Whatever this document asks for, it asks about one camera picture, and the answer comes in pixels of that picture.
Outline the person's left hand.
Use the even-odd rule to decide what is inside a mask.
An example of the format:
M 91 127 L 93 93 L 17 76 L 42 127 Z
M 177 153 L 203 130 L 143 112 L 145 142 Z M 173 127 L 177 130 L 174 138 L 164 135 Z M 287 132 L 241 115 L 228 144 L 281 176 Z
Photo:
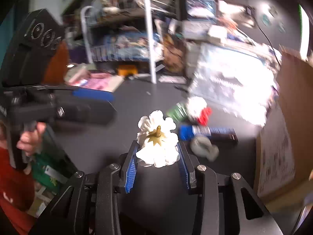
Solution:
M 45 130 L 46 124 L 38 122 L 33 132 L 26 131 L 22 133 L 16 145 L 17 148 L 22 150 L 26 156 L 32 156 L 39 149 Z

